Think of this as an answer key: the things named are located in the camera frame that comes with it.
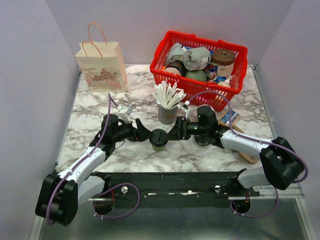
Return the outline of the black plastic cup lid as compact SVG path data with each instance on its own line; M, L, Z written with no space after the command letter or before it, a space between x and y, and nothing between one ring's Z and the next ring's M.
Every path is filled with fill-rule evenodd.
M167 132L163 129L154 129L152 137L149 138L150 143L155 147L163 147L167 144Z

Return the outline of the green paper coffee cup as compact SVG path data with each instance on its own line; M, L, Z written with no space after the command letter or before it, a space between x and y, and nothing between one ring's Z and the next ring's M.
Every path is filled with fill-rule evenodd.
M153 144L153 143L151 143L151 146L152 146L154 151L161 152L161 151L163 151L165 149L166 143L163 143L163 144Z

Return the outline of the brown cardboard cup carrier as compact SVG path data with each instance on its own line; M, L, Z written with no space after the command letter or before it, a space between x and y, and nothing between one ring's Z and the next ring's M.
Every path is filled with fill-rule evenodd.
M251 137L246 134L241 137L243 131L237 126L232 125L234 133L229 126L220 123L220 121L218 121L218 124L220 127L226 128L226 131L220 137L223 148L238 152L250 164L255 164L260 160L259 153L262 146L259 142L255 142L256 137L253 140L246 139L246 137Z

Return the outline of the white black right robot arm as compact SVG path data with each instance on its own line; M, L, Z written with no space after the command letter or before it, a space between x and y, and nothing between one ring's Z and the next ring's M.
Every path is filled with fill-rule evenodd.
M188 140L191 136L203 136L213 146L244 153L261 161L261 167L240 170L232 177L230 191L234 195L241 196L255 186L270 185L278 190L286 190L305 170L285 138L258 139L241 134L220 125L215 111L208 105L200 106L196 113L196 122L179 116L165 139L180 141Z

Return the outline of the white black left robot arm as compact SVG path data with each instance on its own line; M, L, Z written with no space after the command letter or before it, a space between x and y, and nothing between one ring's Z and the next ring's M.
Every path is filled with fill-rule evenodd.
M116 143L123 140L144 142L154 134L143 126L140 119L125 122L115 114L103 117L101 130L95 135L86 152L70 167L60 173L48 174L40 189L35 214L49 224L68 226L75 218L78 207L90 197L107 197L111 185L93 171L115 151Z

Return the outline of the grey straw holder cup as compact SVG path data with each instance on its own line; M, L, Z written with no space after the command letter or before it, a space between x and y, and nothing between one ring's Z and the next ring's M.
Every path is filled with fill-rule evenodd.
M176 104L170 109L164 108L161 104L158 104L158 120L163 125L172 125L176 122L178 105Z

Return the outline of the white wrapped straws bundle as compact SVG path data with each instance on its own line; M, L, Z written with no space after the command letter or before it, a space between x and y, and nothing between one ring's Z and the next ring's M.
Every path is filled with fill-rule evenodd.
M154 86L154 93L152 96L155 98L156 103L166 110L173 109L185 97L186 93L182 88L178 88L178 84L168 83L163 80L160 84Z

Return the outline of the blue yellow card packet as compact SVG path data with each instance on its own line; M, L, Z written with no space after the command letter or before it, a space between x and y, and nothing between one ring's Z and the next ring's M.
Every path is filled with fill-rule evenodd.
M239 118L239 114L234 111L231 110L231 112L226 111L225 113L223 113L219 119L220 123L222 123L223 125L229 126L230 124L234 124L234 122L237 121L237 119Z

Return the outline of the green textured ball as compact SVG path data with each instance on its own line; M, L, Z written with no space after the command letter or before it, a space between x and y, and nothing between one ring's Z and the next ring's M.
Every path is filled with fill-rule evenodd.
M203 83L207 82L207 76L203 70L187 71L185 77Z

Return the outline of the dark printed paper cup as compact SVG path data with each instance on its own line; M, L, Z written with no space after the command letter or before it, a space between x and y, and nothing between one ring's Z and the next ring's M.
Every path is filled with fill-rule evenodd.
M183 63L183 55L173 56L163 71L184 77L187 70Z

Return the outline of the red plastic shopping basket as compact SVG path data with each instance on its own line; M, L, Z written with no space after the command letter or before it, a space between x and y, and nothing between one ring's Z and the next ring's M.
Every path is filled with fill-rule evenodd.
M210 51L215 51L220 48L233 51L235 53L235 64L231 74L233 78L231 79L230 87L221 86L211 82L204 83L163 71L165 61L167 59L167 53L175 43L188 47L206 47ZM247 55L248 48L243 45L226 42L221 39L214 41L198 37L195 34L169 30L157 46L149 69L154 75L154 81L156 84L160 84L162 81L167 81L170 84L176 83L178 88L183 89L186 93L186 97L183 99L184 101L189 101L190 104L194 106L207 104L213 107L215 111L221 112L224 110L227 103L217 94L203 93L195 98L192 97L203 91L216 91L224 95L227 100L230 101L235 95L238 95L243 89L244 78L247 73Z

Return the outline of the red blue drink can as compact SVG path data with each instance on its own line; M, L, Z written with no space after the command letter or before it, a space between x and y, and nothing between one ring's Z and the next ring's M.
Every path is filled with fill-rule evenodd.
M217 66L207 66L203 69L207 80L215 81L218 77L218 67Z

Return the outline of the grey wrapped bundle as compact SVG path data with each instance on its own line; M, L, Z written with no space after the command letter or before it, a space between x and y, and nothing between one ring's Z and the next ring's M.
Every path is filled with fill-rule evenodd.
M188 71L203 70L211 61L211 52L205 47L188 49L182 56L182 62Z

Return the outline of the cream printed paper bag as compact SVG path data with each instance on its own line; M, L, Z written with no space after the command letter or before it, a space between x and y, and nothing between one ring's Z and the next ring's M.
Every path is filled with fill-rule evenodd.
M100 29L103 41L94 41L90 27L100 25L92 22L88 25L88 41L81 42L75 59L91 92L119 93L127 88L127 74L120 43L107 41Z

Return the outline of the black mounting base rail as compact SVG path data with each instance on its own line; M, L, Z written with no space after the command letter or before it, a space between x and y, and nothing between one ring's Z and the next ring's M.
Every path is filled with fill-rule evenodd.
M246 200L260 193L236 183L230 172L93 172L104 181L103 197L114 198L117 209L227 208L229 198Z

